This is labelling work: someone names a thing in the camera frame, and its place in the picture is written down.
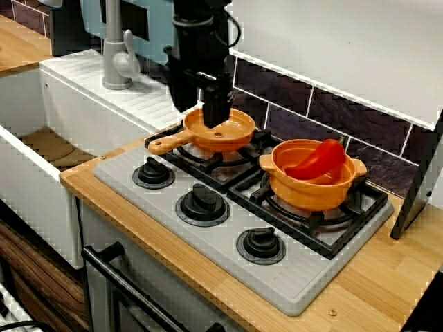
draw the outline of orange frying pan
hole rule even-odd
[[[230,109],[228,121],[210,129],[204,125],[203,111],[195,109],[183,120],[183,131],[157,138],[147,147],[151,154],[165,154],[191,142],[200,149],[213,152],[236,151],[251,141],[255,122],[247,114]]]

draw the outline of gray faucet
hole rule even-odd
[[[106,22],[102,83],[111,90],[128,89],[132,85],[131,77],[140,73],[140,64],[134,53],[131,30],[126,30],[125,34],[122,32],[120,0],[106,0]]]

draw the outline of pot handle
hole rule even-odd
[[[174,135],[165,136],[153,140],[147,149],[151,154],[165,154],[172,151],[180,145],[189,143],[194,138],[194,134],[190,130],[183,130]]]
[[[276,169],[272,163],[272,154],[264,154],[259,159],[260,167],[269,173],[275,172]]]
[[[355,177],[356,178],[366,174],[366,172],[368,170],[366,169],[365,164],[363,164],[363,161],[361,161],[359,159],[352,159],[352,162],[354,163]]]

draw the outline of black knob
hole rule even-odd
[[[257,258],[270,258],[280,251],[280,244],[273,227],[256,228],[244,238],[244,249]]]
[[[5,299],[3,298],[3,294],[0,293],[0,315],[3,317],[6,317],[8,312],[9,312],[9,310],[5,305]]]
[[[194,185],[182,202],[181,211],[197,221],[214,221],[224,215],[226,204],[223,197],[204,185]]]
[[[150,185],[166,182],[170,177],[168,168],[152,157],[147,157],[146,163],[140,168],[138,179]]]

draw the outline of oven handle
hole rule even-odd
[[[115,242],[100,252],[91,246],[82,249],[82,257],[90,263],[101,275],[116,287],[123,295],[127,296],[135,305],[148,314],[166,332],[189,332],[182,324],[176,321],[165,309],[159,306],[149,295],[134,285],[119,269],[114,268],[109,262],[125,253],[125,248],[120,242]],[[225,332],[219,323],[212,325],[206,332]]]

